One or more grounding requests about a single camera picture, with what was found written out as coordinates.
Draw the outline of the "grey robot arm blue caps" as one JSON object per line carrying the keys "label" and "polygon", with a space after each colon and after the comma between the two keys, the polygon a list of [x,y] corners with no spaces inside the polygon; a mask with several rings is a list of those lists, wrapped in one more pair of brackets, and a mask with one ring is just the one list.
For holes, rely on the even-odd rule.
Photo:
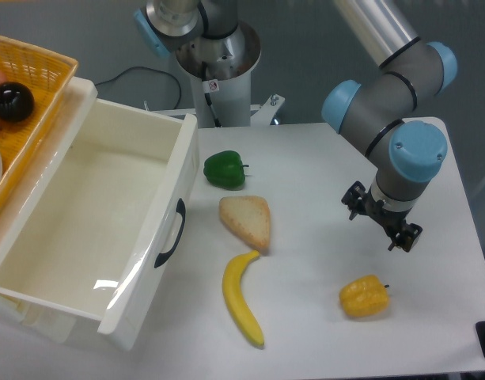
{"label": "grey robot arm blue caps", "polygon": [[[406,121],[457,75],[453,52],[424,43],[391,1],[337,1],[336,9],[381,70],[370,86],[347,80],[325,98],[321,115],[377,169],[365,188],[343,196],[352,216],[379,224],[392,247],[410,251],[422,229],[406,217],[438,174],[447,154],[434,125]],[[251,71],[259,37],[238,17],[235,1],[149,1],[134,14],[150,49],[174,55],[188,74],[200,127],[247,127]]]}

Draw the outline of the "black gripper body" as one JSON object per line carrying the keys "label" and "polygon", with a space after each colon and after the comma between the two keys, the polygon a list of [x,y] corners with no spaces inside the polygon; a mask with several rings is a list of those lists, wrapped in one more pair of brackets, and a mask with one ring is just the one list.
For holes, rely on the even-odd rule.
{"label": "black gripper body", "polygon": [[406,217],[415,201],[399,201],[386,195],[378,184],[372,184],[364,201],[366,214],[380,226],[390,238],[414,236],[415,228]]}

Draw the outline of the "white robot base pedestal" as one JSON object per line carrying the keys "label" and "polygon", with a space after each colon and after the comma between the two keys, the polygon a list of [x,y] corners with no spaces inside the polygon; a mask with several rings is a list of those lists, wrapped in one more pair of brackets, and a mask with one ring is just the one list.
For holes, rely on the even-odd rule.
{"label": "white robot base pedestal", "polygon": [[190,81],[198,127],[278,124],[285,97],[273,93],[263,104],[252,104],[252,72],[260,57],[260,38],[243,21],[226,38],[201,36],[176,51]]}

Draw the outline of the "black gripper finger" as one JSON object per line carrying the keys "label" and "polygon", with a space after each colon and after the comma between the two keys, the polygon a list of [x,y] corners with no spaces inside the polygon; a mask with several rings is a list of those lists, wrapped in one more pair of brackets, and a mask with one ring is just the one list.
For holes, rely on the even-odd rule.
{"label": "black gripper finger", "polygon": [[350,220],[353,220],[358,215],[367,215],[366,199],[366,188],[360,181],[355,181],[347,189],[346,193],[341,199],[341,203],[347,206],[350,212]]}
{"label": "black gripper finger", "polygon": [[395,226],[388,227],[387,236],[391,240],[388,251],[398,248],[405,252],[410,252],[419,240],[421,233],[422,227],[414,223],[401,222]]}

